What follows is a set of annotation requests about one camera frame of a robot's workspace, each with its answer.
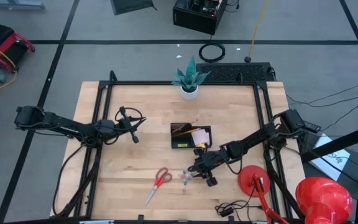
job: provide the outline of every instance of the gray floor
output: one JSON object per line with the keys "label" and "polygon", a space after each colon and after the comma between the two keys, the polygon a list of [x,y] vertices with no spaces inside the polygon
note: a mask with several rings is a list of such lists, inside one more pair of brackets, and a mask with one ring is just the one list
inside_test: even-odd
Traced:
{"label": "gray floor", "polygon": [[[263,1],[240,0],[237,13],[225,13],[213,39],[251,39]],[[358,1],[346,0],[358,26]],[[59,40],[73,0],[45,1],[46,11],[0,9],[0,23],[32,40]],[[115,16],[110,0],[81,0],[68,40],[209,39],[210,36],[172,24],[174,0],[154,0],[158,11],[142,9]],[[264,40],[356,40],[339,1],[271,1],[260,25]],[[20,64],[18,80],[0,91],[0,204],[21,150],[25,133],[14,129],[17,106],[36,105],[57,45],[36,45]],[[198,44],[65,45],[44,108],[72,118],[83,81],[106,80],[111,69],[119,80],[172,80],[185,68]],[[249,45],[225,45],[222,62],[243,62]],[[213,57],[216,49],[205,49]],[[256,45],[253,62],[270,62],[286,92],[301,101],[335,93],[358,84],[358,45]],[[358,89],[325,103],[358,96]],[[358,104],[358,100],[329,108],[296,105],[305,120],[326,127]],[[326,134],[358,129],[358,109]],[[47,218],[53,188],[67,140],[36,136],[31,144],[6,221]]]}

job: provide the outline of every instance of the scissor blade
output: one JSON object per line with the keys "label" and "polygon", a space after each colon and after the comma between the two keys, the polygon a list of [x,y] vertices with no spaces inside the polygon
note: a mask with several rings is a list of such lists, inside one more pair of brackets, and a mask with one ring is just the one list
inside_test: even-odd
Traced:
{"label": "scissor blade", "polygon": [[152,197],[153,197],[153,195],[154,195],[154,193],[155,193],[156,190],[157,190],[157,186],[155,185],[155,186],[152,188],[152,191],[150,192],[150,195],[149,195],[149,197],[147,198],[146,203],[144,204],[145,207],[147,206],[147,204],[149,204],[149,202],[150,202],[150,200],[152,199]]}

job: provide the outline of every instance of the red stool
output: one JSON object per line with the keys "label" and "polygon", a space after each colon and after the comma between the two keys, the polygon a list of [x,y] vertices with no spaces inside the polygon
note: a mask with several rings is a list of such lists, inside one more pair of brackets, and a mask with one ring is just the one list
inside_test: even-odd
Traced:
{"label": "red stool", "polygon": [[[0,25],[0,51],[9,57],[15,65],[17,65],[27,50],[35,52],[34,46],[26,38],[15,33],[12,28]],[[13,67],[1,54],[0,68],[6,69],[12,73],[19,69],[17,66]]]}

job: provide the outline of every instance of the potted plant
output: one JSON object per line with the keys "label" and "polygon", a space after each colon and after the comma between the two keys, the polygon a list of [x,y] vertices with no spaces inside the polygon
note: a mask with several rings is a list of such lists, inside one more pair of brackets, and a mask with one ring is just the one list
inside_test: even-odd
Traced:
{"label": "potted plant", "polygon": [[181,95],[186,100],[194,100],[198,94],[198,85],[200,85],[209,73],[199,73],[196,71],[196,62],[194,56],[192,56],[189,66],[187,66],[186,75],[178,68],[178,71],[175,72],[175,76],[180,79],[180,81],[172,81],[171,84],[175,86],[180,86]]}

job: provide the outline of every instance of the red desk lamp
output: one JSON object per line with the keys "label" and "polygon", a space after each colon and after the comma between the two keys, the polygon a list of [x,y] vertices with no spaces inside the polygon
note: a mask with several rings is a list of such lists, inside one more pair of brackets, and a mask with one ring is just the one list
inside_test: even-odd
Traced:
{"label": "red desk lamp", "polygon": [[[269,191],[270,179],[261,167],[243,168],[239,175],[239,185],[245,194],[259,197],[268,223],[288,223],[266,202],[264,195]],[[350,193],[331,179],[306,178],[296,187],[295,195],[301,211],[306,215],[305,224],[341,224],[353,210]]]}

